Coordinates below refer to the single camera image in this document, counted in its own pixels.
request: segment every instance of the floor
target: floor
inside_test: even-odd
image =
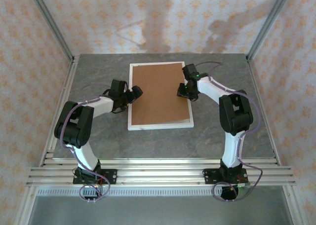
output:
[[[37,196],[29,225],[291,225],[282,187],[257,187],[226,203],[212,196]]]
[[[252,77],[243,54],[86,54],[80,55],[69,100],[85,101],[102,94],[107,87],[90,83],[111,84],[113,78],[128,81],[130,63],[184,61],[198,64],[204,61],[222,62],[212,76],[223,85],[243,89],[257,100]],[[200,73],[209,72],[212,65],[198,67]],[[254,128],[258,122],[253,109]],[[219,123],[218,105],[201,95],[192,102],[194,128],[169,130],[127,130],[127,111],[104,114],[93,120],[90,144],[98,158],[221,158],[225,134]],[[243,157],[274,157],[265,125],[258,133],[244,141]],[[61,149],[59,142],[54,158],[72,158],[70,151]]]

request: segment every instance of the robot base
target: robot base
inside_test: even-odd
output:
[[[77,168],[74,172],[74,179],[73,184],[74,185],[82,185],[82,184],[106,184],[106,182],[102,179],[96,179],[96,177],[90,173],[86,174],[85,170],[82,170],[81,168]],[[97,171],[98,174],[103,175],[106,179],[109,180],[111,185],[115,185],[117,183],[117,175],[118,171],[117,169],[99,169]]]
[[[233,177],[223,178],[220,169],[207,168],[203,170],[205,184],[216,184],[218,182],[227,182],[230,184],[248,184],[248,175],[246,169],[242,168],[241,171]]]

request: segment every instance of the cable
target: cable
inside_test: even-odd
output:
[[[80,90],[84,90],[85,88],[90,87],[90,86],[105,86],[105,87],[109,87],[109,88],[110,88],[109,85],[104,84],[104,83],[91,83],[91,84],[85,85],[85,86],[82,87]]]
[[[68,115],[67,115],[67,117],[66,117],[66,119],[65,119],[65,123],[63,124],[63,127],[62,127],[62,129],[61,129],[61,133],[60,133],[60,146],[63,147],[63,148],[65,148],[65,149],[70,149],[70,151],[73,153],[73,155],[74,155],[76,161],[78,162],[78,164],[79,164],[83,169],[85,169],[86,171],[90,172],[92,175],[95,175],[95,176],[97,176],[97,177],[99,177],[99,178],[102,178],[102,179],[103,179],[104,181],[106,181],[107,184],[109,185],[109,186],[108,186],[108,189],[107,189],[103,194],[102,194],[102,192],[101,192],[102,187],[100,187],[100,190],[98,190],[97,187],[94,186],[94,185],[83,185],[83,186],[79,189],[79,197],[80,197],[82,200],[88,201],[88,202],[90,201],[90,199],[84,198],[84,197],[82,196],[82,194],[81,194],[82,190],[83,190],[85,187],[92,187],[92,188],[94,188],[94,189],[96,190],[96,192],[99,194],[99,196],[98,196],[97,198],[94,198],[94,199],[93,199],[93,201],[96,202],[96,201],[102,199],[102,198],[109,192],[110,187],[111,187],[111,184],[110,184],[109,180],[108,180],[106,177],[104,177],[104,176],[102,176],[102,175],[100,175],[100,174],[98,174],[98,173],[96,173],[96,172],[90,170],[89,168],[87,168],[87,167],[80,161],[80,159],[77,157],[77,154],[76,154],[76,152],[75,152],[74,146],[71,146],[71,147],[66,146],[66,145],[64,144],[63,139],[64,139],[64,133],[65,133],[65,129],[66,129],[67,123],[68,123],[68,121],[69,121],[70,116],[72,115],[72,113],[73,113],[77,108],[79,108],[79,107],[81,107],[81,106],[83,106],[83,105],[85,105],[85,104],[95,103],[95,102],[98,102],[98,101],[100,101],[100,100],[101,100],[100,98],[93,99],[93,100],[90,100],[90,101],[86,101],[86,102],[79,103],[78,105],[76,105],[75,107],[73,107],[73,108],[70,110],[70,112],[68,113]]]
[[[220,63],[220,62],[206,61],[206,62],[199,63],[199,64],[197,64],[196,66],[199,66],[199,65],[202,65],[202,64],[207,64],[207,63],[215,63],[215,64],[218,64],[217,66],[213,67],[213,68],[211,69],[211,71],[212,71],[213,69],[215,69],[216,67],[222,65],[222,63]],[[241,96],[247,98],[247,99],[249,100],[249,102],[250,102],[250,103],[255,107],[255,109],[256,109],[256,113],[257,113],[257,117],[258,117],[258,124],[257,124],[257,126],[256,126],[254,129],[252,129],[252,130],[247,130],[247,131],[245,131],[244,133],[242,133],[242,134],[240,135],[239,140],[238,140],[238,144],[237,144],[237,155],[238,155],[238,156],[237,156],[237,159],[238,159],[238,161],[239,161],[242,165],[247,166],[247,167],[251,167],[251,168],[253,168],[253,169],[257,169],[257,170],[260,171],[260,175],[259,175],[257,181],[256,181],[255,184],[247,191],[247,193],[246,193],[245,195],[243,195],[241,198],[233,199],[233,200],[223,200],[223,199],[218,198],[218,197],[215,195],[215,188],[216,188],[216,186],[219,185],[219,184],[227,184],[227,185],[229,185],[229,186],[234,190],[235,194],[237,194],[236,191],[235,191],[235,188],[233,187],[232,184],[227,183],[227,182],[217,182],[216,184],[214,184],[214,186],[213,186],[213,188],[212,188],[213,197],[214,197],[215,199],[219,200],[219,201],[222,201],[222,202],[240,201],[240,200],[242,200],[242,199],[245,199],[248,195],[251,194],[251,192],[255,189],[255,187],[257,186],[257,184],[259,183],[259,181],[260,181],[260,179],[261,179],[261,177],[262,177],[262,175],[263,175],[263,170],[262,170],[261,168],[256,167],[256,166],[252,166],[252,165],[249,165],[249,164],[243,162],[243,161],[241,160],[241,153],[239,152],[239,151],[240,151],[240,145],[241,145],[241,142],[242,142],[243,138],[244,138],[246,135],[255,133],[255,132],[257,132],[257,131],[260,129],[260,125],[261,125],[261,122],[262,122],[261,115],[260,115],[260,109],[259,109],[258,105],[256,104],[256,102],[255,102],[250,96],[248,96],[248,95],[246,95],[246,94],[244,94],[244,93],[240,93],[240,92],[238,92],[238,91],[232,91],[232,90],[226,89],[226,88],[224,88],[224,87],[218,85],[217,83],[215,83],[215,82],[212,81],[212,78],[211,78],[210,75],[208,76],[208,79],[209,79],[210,83],[214,84],[215,86],[217,86],[218,88],[224,90],[225,92],[233,93],[233,94],[238,94],[238,95],[241,95]]]
[[[209,64],[209,63],[217,64],[216,66],[214,66],[213,68],[211,68],[210,73],[211,73],[213,70],[215,70],[217,67],[223,65],[222,62],[217,62],[217,61],[205,61],[205,62],[198,63],[198,64],[196,65],[196,67],[199,66],[199,65]]]

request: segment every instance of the patterned wallpaper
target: patterned wallpaper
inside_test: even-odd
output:
[[[316,0],[288,0],[252,66],[285,165],[316,221]]]
[[[74,55],[247,53],[275,0],[45,0]]]
[[[33,0],[0,0],[0,224],[13,224],[69,62]]]

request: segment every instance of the wooden board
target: wooden board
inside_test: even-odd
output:
[[[143,95],[128,110],[128,130],[193,127],[191,102],[177,97],[184,62],[130,64],[129,86]]]

